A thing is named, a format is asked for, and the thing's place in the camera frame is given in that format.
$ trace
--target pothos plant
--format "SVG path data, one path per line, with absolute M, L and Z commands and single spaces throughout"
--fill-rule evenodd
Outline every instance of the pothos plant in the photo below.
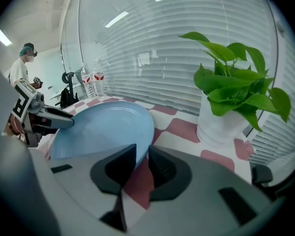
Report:
M 203 51 L 214 59 L 214 71 L 200 64 L 194 75 L 194 82 L 207 96 L 214 115 L 223 116 L 228 111 L 236 111 L 259 131 L 262 130 L 256 116 L 258 109 L 280 115 L 287 122 L 291 110 L 290 98 L 280 88 L 269 88 L 273 78 L 268 78 L 265 59 L 258 49 L 241 43 L 225 47 L 211 43 L 204 35 L 194 31 L 180 37 L 200 42 L 210 52 Z M 236 68 L 238 60 L 247 61 L 246 52 L 257 72 L 252 71 L 251 66 Z

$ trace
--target table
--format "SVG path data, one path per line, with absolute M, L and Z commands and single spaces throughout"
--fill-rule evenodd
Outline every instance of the table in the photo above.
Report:
M 251 183 L 251 171 L 248 159 L 254 152 L 254 148 L 247 138 L 243 134 L 240 134 L 234 139 L 233 143 L 228 144 L 222 149 L 205 147 L 201 144 L 196 134 L 198 116 L 173 108 L 118 96 L 86 99 L 66 108 L 65 111 L 75 115 L 91 106 L 109 101 L 130 101 L 148 109 L 155 126 L 153 145 L 180 150 L 212 160 L 224 165 L 242 179 Z M 38 149 L 41 150 L 46 159 L 50 159 L 49 148 L 54 138 L 55 135 L 45 136 L 38 145 Z M 132 173 L 121 192 L 124 215 L 128 228 L 131 228 L 148 209 L 149 193 L 153 189 L 153 177 L 148 168 L 148 159 L 145 158 Z
M 76 83 L 75 85 L 72 86 L 72 88 L 77 88 L 80 87 L 81 84 Z M 63 91 L 63 89 L 58 90 L 57 92 L 55 92 L 49 99 L 52 100 L 54 98 L 60 97 L 61 96 L 61 92 Z

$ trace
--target light blue plate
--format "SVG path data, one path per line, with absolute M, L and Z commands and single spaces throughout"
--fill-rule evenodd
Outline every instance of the light blue plate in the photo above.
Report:
M 154 122 L 142 106 L 127 101 L 101 103 L 73 117 L 74 126 L 61 129 L 51 149 L 51 159 L 73 157 L 137 145 L 137 165 L 154 136 Z

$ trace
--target water bottle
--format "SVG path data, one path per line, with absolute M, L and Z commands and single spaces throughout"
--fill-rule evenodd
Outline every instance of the water bottle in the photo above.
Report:
M 94 80 L 94 91 L 97 96 L 104 96 L 105 87 L 104 87 L 104 74 L 103 72 L 98 71 L 96 68 L 93 69 L 92 78 Z
M 84 85 L 85 91 L 87 92 L 88 98 L 94 97 L 93 81 L 89 74 L 86 63 L 83 63 L 81 77 L 82 77 L 83 85 Z

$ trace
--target white t-shirt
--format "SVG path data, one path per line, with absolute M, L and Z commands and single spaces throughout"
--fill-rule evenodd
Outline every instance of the white t-shirt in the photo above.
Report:
M 13 86 L 13 84 L 20 80 L 26 80 L 28 83 L 30 82 L 29 80 L 29 75 L 28 75 L 28 68 L 25 66 L 23 61 L 21 59 L 18 59 L 15 61 L 11 67 L 10 71 L 10 83 Z

